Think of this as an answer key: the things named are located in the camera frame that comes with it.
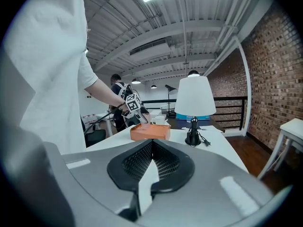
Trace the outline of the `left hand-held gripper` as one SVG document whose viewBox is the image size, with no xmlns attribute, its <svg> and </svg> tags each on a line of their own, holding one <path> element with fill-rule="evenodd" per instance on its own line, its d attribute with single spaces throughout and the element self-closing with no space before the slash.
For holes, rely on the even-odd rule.
<svg viewBox="0 0 303 227">
<path fill-rule="evenodd" d="M 148 110 L 141 106 L 139 96 L 134 93 L 128 95 L 125 100 L 127 111 L 122 113 L 126 125 L 137 125 L 150 123 L 150 113 Z"/>
</svg>

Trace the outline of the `grey backpack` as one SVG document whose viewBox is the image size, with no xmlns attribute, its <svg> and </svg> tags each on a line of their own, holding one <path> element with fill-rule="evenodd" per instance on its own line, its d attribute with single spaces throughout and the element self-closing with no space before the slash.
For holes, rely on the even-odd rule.
<svg viewBox="0 0 303 227">
<path fill-rule="evenodd" d="M 131 96 L 131 99 L 135 98 L 136 96 L 138 96 L 137 93 L 135 93 L 131 87 L 130 84 L 126 84 L 124 83 L 123 85 L 121 83 L 116 83 L 116 85 L 118 85 L 120 87 L 120 90 L 119 90 L 119 96 L 121 98 L 123 98 L 125 101 L 127 100 L 127 98 L 129 96 Z"/>
</svg>

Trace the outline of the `black railing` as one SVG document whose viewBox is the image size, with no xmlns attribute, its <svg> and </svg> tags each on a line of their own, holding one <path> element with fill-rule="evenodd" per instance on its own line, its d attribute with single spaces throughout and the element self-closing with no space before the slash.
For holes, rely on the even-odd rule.
<svg viewBox="0 0 303 227">
<path fill-rule="evenodd" d="M 214 116 L 227 116 L 227 118 L 215 121 L 219 124 L 229 123 L 230 125 L 222 126 L 224 130 L 242 130 L 244 127 L 245 105 L 247 100 L 247 96 L 215 97 L 215 107 L 219 112 L 216 112 Z"/>
</svg>

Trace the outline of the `orange box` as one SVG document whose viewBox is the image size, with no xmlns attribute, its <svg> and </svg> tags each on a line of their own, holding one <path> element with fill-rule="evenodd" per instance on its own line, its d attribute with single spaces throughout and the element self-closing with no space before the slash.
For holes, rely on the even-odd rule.
<svg viewBox="0 0 303 227">
<path fill-rule="evenodd" d="M 148 139 L 168 140 L 170 138 L 170 126 L 151 124 L 149 128 L 144 129 L 141 124 L 138 124 L 130 129 L 130 137 L 134 141 Z"/>
</svg>

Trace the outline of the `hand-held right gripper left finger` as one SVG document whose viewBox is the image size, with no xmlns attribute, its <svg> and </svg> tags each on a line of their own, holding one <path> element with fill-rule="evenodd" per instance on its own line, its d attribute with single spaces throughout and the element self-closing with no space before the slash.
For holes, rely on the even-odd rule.
<svg viewBox="0 0 303 227">
<path fill-rule="evenodd" d="M 149 140 L 64 155 L 80 186 L 103 207 L 136 221 L 152 205 L 153 159 Z"/>
</svg>

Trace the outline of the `frosted pink cup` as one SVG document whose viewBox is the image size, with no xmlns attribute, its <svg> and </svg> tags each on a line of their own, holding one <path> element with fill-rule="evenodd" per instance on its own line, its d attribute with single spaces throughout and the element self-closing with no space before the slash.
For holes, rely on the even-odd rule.
<svg viewBox="0 0 303 227">
<path fill-rule="evenodd" d="M 142 114 L 141 125 L 143 129 L 148 129 L 150 127 L 151 117 L 149 113 Z"/>
</svg>

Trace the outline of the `small white table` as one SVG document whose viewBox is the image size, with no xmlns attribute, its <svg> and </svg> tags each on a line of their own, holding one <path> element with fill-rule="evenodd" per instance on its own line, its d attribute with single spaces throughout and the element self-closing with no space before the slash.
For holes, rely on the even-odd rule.
<svg viewBox="0 0 303 227">
<path fill-rule="evenodd" d="M 261 179 L 273 166 L 275 166 L 274 171 L 277 171 L 291 146 L 303 153 L 303 120 L 295 118 L 280 126 L 274 150 L 257 178 Z"/>
</svg>

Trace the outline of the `person's white shirt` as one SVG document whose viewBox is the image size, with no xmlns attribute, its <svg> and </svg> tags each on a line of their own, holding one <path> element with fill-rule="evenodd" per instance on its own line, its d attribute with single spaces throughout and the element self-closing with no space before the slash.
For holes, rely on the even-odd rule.
<svg viewBox="0 0 303 227">
<path fill-rule="evenodd" d="M 21 127 L 55 144 L 63 155 L 85 150 L 79 89 L 97 81 L 86 56 L 84 0 L 27 0 L 4 50 L 34 90 Z"/>
</svg>

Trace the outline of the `black floor lamp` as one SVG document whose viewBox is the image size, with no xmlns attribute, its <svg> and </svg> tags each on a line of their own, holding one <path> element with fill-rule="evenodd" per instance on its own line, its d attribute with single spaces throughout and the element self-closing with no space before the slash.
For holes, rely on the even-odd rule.
<svg viewBox="0 0 303 227">
<path fill-rule="evenodd" d="M 170 95 L 171 93 L 176 93 L 177 89 L 174 87 L 171 87 L 169 85 L 165 85 L 165 88 L 168 90 L 168 111 L 167 111 L 167 117 L 168 118 L 176 118 L 176 113 L 170 109 Z"/>
</svg>

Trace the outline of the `group of small bottles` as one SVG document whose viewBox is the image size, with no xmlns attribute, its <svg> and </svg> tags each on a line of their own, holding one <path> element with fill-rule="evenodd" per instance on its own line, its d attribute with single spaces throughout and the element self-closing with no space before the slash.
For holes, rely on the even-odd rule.
<svg viewBox="0 0 303 227">
<path fill-rule="evenodd" d="M 83 123 L 86 125 L 95 122 L 98 118 L 95 114 L 90 114 L 90 115 L 82 116 L 81 119 Z"/>
</svg>

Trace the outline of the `white table lamp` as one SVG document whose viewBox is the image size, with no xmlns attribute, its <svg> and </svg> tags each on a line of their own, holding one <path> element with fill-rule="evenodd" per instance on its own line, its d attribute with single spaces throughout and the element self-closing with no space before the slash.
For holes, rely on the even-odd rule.
<svg viewBox="0 0 303 227">
<path fill-rule="evenodd" d="M 175 112 L 191 117 L 191 126 L 187 132 L 185 143 L 196 147 L 201 143 L 211 143 L 198 131 L 198 117 L 216 113 L 214 97 L 207 77 L 186 77 L 180 80 Z"/>
</svg>

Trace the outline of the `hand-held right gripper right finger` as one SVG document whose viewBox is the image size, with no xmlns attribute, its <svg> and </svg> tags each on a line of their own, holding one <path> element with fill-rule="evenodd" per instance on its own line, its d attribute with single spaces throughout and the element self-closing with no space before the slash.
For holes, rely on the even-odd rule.
<svg viewBox="0 0 303 227">
<path fill-rule="evenodd" d="M 273 193 L 257 178 L 223 156 L 175 142 L 169 146 L 195 164 L 190 180 L 175 192 L 156 194 L 137 220 L 140 227 L 248 227 Z"/>
</svg>

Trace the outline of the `person's left forearm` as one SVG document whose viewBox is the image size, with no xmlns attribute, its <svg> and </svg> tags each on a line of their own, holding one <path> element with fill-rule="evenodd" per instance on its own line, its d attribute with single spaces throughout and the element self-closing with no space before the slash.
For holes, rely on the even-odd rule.
<svg viewBox="0 0 303 227">
<path fill-rule="evenodd" d="M 91 86 L 85 88 L 85 90 L 91 94 L 97 100 L 108 104 L 110 106 L 117 107 L 122 111 L 127 111 L 125 100 L 115 94 L 103 81 L 97 79 Z"/>
</svg>

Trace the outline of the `black office chair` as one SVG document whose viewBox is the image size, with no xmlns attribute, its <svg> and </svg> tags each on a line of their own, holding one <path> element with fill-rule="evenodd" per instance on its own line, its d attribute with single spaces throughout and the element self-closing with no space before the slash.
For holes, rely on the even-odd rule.
<svg viewBox="0 0 303 227">
<path fill-rule="evenodd" d="M 81 118 L 81 124 L 84 133 L 86 148 L 106 139 L 106 130 L 96 129 L 96 125 L 98 123 L 99 123 L 98 119 L 95 119 L 92 122 L 89 122 L 89 127 L 86 128 Z"/>
</svg>

